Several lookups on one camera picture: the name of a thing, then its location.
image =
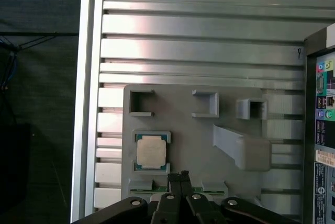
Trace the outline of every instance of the metal bolt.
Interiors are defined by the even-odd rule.
[[[200,196],[200,195],[198,195],[198,194],[194,194],[194,195],[192,195],[192,198],[194,198],[194,199],[200,199],[200,198],[201,198],[201,196]]]
[[[138,201],[138,200],[134,200],[131,204],[134,205],[134,206],[138,206],[138,205],[141,204],[141,202]]]
[[[236,201],[236,200],[233,200],[233,199],[230,199],[230,200],[228,201],[228,204],[229,204],[230,206],[236,206],[236,205],[237,205],[237,201]]]

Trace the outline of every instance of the gray 3d-printed tray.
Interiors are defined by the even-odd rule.
[[[214,197],[228,197],[228,194],[248,198],[259,196],[262,172],[245,171],[241,167],[248,163],[238,167],[238,162],[232,157],[245,152],[248,156],[248,150],[253,155],[258,156],[258,151],[259,156],[263,155],[264,150],[259,149],[257,144],[254,145],[253,139],[262,138],[266,109],[266,101],[258,88],[141,84],[126,86],[122,130],[122,199],[133,195],[149,199],[151,194],[166,189],[168,172],[182,170],[189,170],[196,190],[212,192]],[[218,130],[221,133],[215,140],[214,135]],[[237,142],[243,143],[239,139],[242,135],[248,139],[246,142],[249,146],[244,146],[242,151],[238,150],[240,152],[234,149],[225,152],[215,146],[219,137],[219,141],[231,141],[231,136],[237,136]],[[147,153],[144,141],[141,141],[141,148],[138,148],[138,141],[144,136],[149,138],[145,140]],[[271,157],[270,144],[262,143],[261,146],[265,146],[265,152],[268,152],[265,157]],[[138,164],[140,160],[150,162],[152,158],[154,162],[162,162],[160,157],[154,157],[152,150],[155,148],[159,155],[166,155],[166,165],[160,169],[143,169],[152,164],[142,166]],[[265,167],[270,168],[271,160],[267,162],[269,164],[265,164]]]

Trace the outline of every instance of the black cable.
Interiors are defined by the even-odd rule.
[[[9,41],[9,40],[7,39],[7,37],[5,37],[4,35],[2,35],[2,37],[5,38],[5,40],[6,40],[10,45],[12,45],[12,46],[14,45],[14,44],[12,44],[11,41]]]
[[[4,82],[2,83],[3,90],[6,88],[7,83],[9,81],[12,73],[14,72],[14,66],[15,66],[16,58],[17,58],[17,53],[14,53],[13,57],[11,58],[11,62],[9,64],[9,71],[7,72],[6,77],[4,79]]]
[[[13,37],[43,37],[43,36],[53,36],[55,33],[59,37],[77,37],[79,35],[76,33],[62,33],[62,32],[6,32],[0,31],[0,36],[13,36]]]
[[[7,59],[7,62],[6,62],[6,68],[5,68],[4,73],[1,77],[0,91],[3,91],[3,89],[4,89],[4,83],[6,81],[6,78],[8,76],[8,72],[9,72],[8,68],[10,68],[10,66],[11,66],[11,58],[12,58],[12,53],[9,53],[9,56],[8,56],[8,59]]]
[[[57,37],[57,36],[53,36],[53,37],[51,37],[51,38],[48,38],[48,39],[46,39],[46,40],[44,40],[44,41],[41,41],[41,42],[35,43],[35,44],[31,45],[31,46],[28,46],[28,47],[25,47],[25,48],[21,48],[21,49],[20,49],[20,51],[22,51],[22,50],[26,50],[26,49],[29,49],[29,48],[31,48],[31,47],[37,46],[37,45],[39,45],[39,44],[41,44],[41,43],[44,43],[44,42],[50,41],[51,39],[54,39],[54,38],[56,38],[56,37]]]
[[[43,39],[43,38],[46,38],[46,37],[49,37],[49,36],[43,36],[43,37],[39,37],[39,38],[37,38],[37,39],[30,40],[30,41],[28,41],[28,42],[25,42],[25,43],[19,44],[18,46],[19,46],[19,47],[21,47],[21,46],[23,46],[23,45],[26,45],[26,44],[29,44],[29,43],[32,43],[32,42],[39,41],[39,40],[41,40],[41,39]]]

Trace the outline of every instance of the usb port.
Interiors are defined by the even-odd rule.
[[[316,134],[316,143],[317,144],[321,143],[321,134],[320,133]]]
[[[321,129],[322,129],[322,125],[321,125],[321,122],[319,120],[316,121],[316,129],[317,129],[317,131],[321,131]]]
[[[322,98],[318,97],[318,108],[322,108]]]

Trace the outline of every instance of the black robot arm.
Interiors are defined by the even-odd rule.
[[[168,175],[169,192],[153,195],[148,204],[129,197],[95,212],[75,224],[298,224],[246,200],[230,197],[220,205],[209,195],[193,192],[188,171]]]

